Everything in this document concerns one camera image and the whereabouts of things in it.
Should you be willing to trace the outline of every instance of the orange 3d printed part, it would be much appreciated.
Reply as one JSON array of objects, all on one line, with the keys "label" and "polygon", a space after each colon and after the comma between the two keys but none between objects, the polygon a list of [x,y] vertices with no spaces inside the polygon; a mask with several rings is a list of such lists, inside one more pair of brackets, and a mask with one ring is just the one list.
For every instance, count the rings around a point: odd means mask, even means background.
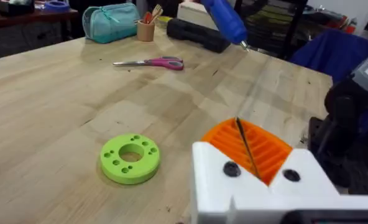
[{"label": "orange 3d printed part", "polygon": [[252,123],[244,120],[240,120],[240,122],[250,154],[241,137],[235,118],[223,121],[212,128],[203,136],[202,141],[212,144],[234,162],[269,185],[290,154],[292,147]]}]

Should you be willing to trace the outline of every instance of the blue glue gun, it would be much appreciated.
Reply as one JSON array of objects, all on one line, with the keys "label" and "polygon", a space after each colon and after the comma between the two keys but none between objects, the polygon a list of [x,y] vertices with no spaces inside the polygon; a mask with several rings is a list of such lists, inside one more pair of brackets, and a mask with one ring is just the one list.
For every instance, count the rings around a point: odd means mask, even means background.
[{"label": "blue glue gun", "polygon": [[247,49],[247,31],[238,13],[227,0],[201,0],[220,33],[231,43]]}]

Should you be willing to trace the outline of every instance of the green ring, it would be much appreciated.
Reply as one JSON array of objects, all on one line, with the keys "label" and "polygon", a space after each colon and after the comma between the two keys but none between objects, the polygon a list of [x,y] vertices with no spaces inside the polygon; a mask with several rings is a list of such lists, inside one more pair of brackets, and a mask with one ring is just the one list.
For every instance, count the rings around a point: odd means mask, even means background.
[{"label": "green ring", "polygon": [[[142,157],[136,162],[127,162],[120,157],[120,154],[127,152],[138,153]],[[158,146],[140,134],[123,134],[109,140],[99,156],[104,174],[120,184],[138,184],[149,180],[160,162]]]}]

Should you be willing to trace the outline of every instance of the pencil cup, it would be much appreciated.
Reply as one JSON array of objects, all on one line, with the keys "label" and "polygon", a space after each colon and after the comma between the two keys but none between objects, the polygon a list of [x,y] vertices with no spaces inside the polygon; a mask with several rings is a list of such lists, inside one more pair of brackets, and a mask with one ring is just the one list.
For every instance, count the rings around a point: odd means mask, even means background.
[{"label": "pencil cup", "polygon": [[144,24],[141,21],[137,23],[137,38],[141,41],[153,41],[154,40],[155,23]]}]

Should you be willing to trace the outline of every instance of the blue cloth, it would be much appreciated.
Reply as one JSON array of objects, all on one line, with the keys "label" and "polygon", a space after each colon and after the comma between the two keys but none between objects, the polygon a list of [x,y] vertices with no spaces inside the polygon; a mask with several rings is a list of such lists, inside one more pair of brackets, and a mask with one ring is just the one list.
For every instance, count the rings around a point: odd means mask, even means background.
[{"label": "blue cloth", "polygon": [[[298,50],[290,62],[340,82],[368,57],[368,40],[340,30],[327,30]],[[361,132],[368,131],[368,111],[360,118]]]}]

